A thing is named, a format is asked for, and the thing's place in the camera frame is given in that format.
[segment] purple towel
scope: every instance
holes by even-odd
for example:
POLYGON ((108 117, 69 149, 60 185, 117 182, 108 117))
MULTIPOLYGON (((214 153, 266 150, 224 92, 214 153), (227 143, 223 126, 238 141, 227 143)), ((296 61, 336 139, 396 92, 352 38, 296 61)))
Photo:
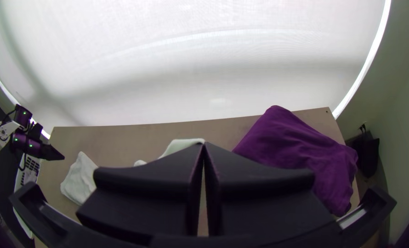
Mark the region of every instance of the purple towel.
POLYGON ((355 150, 320 134, 287 109, 266 110, 233 152, 268 166, 309 168, 315 174, 313 192, 331 213, 342 216, 351 207, 355 150))

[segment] fabric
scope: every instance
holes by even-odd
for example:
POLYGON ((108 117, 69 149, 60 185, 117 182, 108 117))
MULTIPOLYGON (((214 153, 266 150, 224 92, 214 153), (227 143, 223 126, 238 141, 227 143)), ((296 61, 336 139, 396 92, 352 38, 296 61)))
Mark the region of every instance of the fabric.
MULTIPOLYGON (((173 140, 159 158, 163 158, 197 143, 203 144, 204 142, 204 139, 173 140)), ((145 164, 145 161, 138 160, 134 163, 134 166, 145 164)), ((86 156, 85 153, 79 152, 76 162, 71 165, 67 176, 61 183, 62 194, 77 205, 82 205, 96 189, 93 173, 97 168, 97 165, 86 156)))
MULTIPOLYGON (((165 156, 168 156, 170 154, 173 154, 175 152, 178 152, 180 150, 188 148, 188 147, 190 147, 192 145, 204 144, 204 143, 205 143, 205 140, 200 139, 200 138, 198 138, 198 139, 186 139, 186 140, 172 140, 171 143, 166 148, 165 152, 159 158, 163 158, 165 156)), ((143 160, 137 160, 134 163, 134 166, 140 166, 140 165, 144 165, 144 164, 147 164, 147 163, 145 161, 143 161, 143 160)))
POLYGON ((356 152, 317 132, 287 109, 270 107, 233 152, 267 166, 309 168, 315 174, 312 190, 331 213, 342 216, 351 208, 356 152))
POLYGON ((83 152, 79 152, 76 162, 71 165, 67 177, 61 183, 61 192, 77 205, 82 205, 96 189, 93 172, 97 165, 83 152))

